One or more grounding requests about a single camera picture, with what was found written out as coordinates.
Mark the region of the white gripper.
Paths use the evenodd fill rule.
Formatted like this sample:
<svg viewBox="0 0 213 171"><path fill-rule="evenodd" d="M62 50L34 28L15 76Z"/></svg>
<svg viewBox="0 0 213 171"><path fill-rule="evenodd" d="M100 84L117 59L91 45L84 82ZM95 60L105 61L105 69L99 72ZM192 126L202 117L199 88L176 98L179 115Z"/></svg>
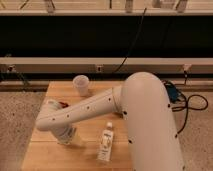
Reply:
<svg viewBox="0 0 213 171"><path fill-rule="evenodd" d="M51 130L53 136L58 140L68 140L74 138L76 135L76 128L70 125L57 127Z"/></svg>

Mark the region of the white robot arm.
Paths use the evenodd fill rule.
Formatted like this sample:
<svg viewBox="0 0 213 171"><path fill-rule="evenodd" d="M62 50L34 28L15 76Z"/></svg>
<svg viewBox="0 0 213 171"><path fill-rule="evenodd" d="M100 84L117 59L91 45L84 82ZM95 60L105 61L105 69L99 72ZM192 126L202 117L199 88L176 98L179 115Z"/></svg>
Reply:
<svg viewBox="0 0 213 171"><path fill-rule="evenodd" d="M134 171L184 171L167 90L149 72L134 73L121 85L66 108L48 100L40 109L36 128L64 141L70 124L113 112L125 120Z"/></svg>

